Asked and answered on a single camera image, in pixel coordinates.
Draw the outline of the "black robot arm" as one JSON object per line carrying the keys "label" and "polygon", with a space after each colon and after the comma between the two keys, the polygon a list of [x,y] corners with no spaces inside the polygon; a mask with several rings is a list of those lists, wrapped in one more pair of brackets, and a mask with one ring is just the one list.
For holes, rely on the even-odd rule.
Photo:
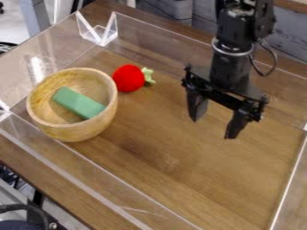
{"label": "black robot arm", "polygon": [[252,84],[257,69],[253,47],[268,49],[265,37],[273,32],[272,0],[216,0],[217,33],[210,41],[210,67],[186,65],[182,87],[190,120],[198,120],[209,102],[232,110],[224,138],[238,136],[246,124],[262,118],[268,96]]}

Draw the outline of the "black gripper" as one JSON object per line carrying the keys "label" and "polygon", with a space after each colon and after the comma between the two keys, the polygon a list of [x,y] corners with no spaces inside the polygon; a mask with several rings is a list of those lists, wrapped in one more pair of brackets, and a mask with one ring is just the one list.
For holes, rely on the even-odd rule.
{"label": "black gripper", "polygon": [[208,101],[213,101],[233,111],[224,138],[238,136],[246,124],[262,118],[268,97],[249,79],[253,44],[246,49],[229,47],[210,41],[213,57],[210,66],[188,64],[184,69],[182,87],[186,91],[186,108],[192,121],[206,113]]}

